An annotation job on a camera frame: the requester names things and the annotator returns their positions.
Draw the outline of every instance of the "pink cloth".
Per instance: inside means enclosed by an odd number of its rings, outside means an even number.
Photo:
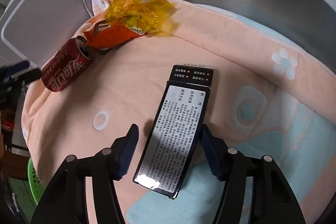
[[[229,146],[263,132],[257,122],[248,134],[242,134],[230,119],[232,100],[244,86],[260,91],[268,102],[272,101],[278,86],[336,122],[336,77],[314,57],[235,18],[182,0],[169,1],[176,3],[178,10],[173,20],[180,24],[173,36],[144,36],[113,49],[99,56],[61,92],[47,90],[41,81],[31,84],[22,113],[22,127],[44,185],[67,155],[92,156],[124,136],[131,124],[136,123],[140,129],[137,149],[128,174],[115,184],[125,214],[148,191],[133,183],[132,177],[172,66],[179,63],[215,68],[205,122]],[[103,16],[104,13],[90,19],[76,35]],[[93,118],[100,110],[108,113],[109,121],[98,131],[93,126]],[[290,122],[288,126],[277,128],[286,132],[289,126]],[[315,205],[313,212],[304,210],[306,220],[312,221],[320,215],[335,192],[335,171],[329,168],[323,175],[328,174],[328,184],[315,186],[305,198],[304,208],[314,203],[319,189],[332,187],[333,190],[323,197],[321,205]],[[91,198],[88,198],[88,208],[94,219]]]

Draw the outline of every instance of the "soda can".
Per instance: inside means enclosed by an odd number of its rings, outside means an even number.
[[[42,68],[42,81],[47,89],[63,90],[92,63],[93,52],[83,37],[71,38]]]

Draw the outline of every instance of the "black box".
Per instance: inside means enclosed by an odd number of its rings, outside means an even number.
[[[176,198],[203,123],[213,69],[175,65],[133,181]]]

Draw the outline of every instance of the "white appliance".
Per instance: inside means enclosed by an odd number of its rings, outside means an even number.
[[[13,0],[0,18],[0,66],[42,67],[89,18],[83,0]]]

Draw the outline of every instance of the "towel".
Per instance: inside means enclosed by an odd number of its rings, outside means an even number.
[[[272,155],[307,224],[314,223],[336,190],[336,76],[297,45],[237,17],[168,1],[176,3],[173,20],[180,24],[174,35],[143,36],[112,49],[61,92],[41,81],[30,85],[22,131],[40,181],[47,185],[67,155],[92,156],[136,123],[133,160],[115,183],[127,222],[212,223],[223,182],[212,176],[199,146],[176,200],[132,182],[172,66],[198,63],[215,68],[204,122],[246,156]],[[248,180],[242,224],[251,187]],[[89,179],[87,203],[96,223]]]

